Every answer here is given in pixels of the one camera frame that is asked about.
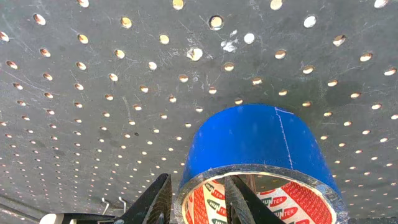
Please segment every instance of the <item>pegboard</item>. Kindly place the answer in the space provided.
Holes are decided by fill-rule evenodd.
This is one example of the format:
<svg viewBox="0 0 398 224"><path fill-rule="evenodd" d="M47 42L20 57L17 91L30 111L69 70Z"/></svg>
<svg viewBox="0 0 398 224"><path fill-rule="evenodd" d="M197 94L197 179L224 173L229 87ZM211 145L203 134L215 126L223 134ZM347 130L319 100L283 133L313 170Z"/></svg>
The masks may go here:
<svg viewBox="0 0 398 224"><path fill-rule="evenodd" d="M112 214L163 172L176 193L200 125L264 103L309 125L351 217L397 215L396 0L0 7L0 198L15 209L101 213L105 197Z"/></svg>

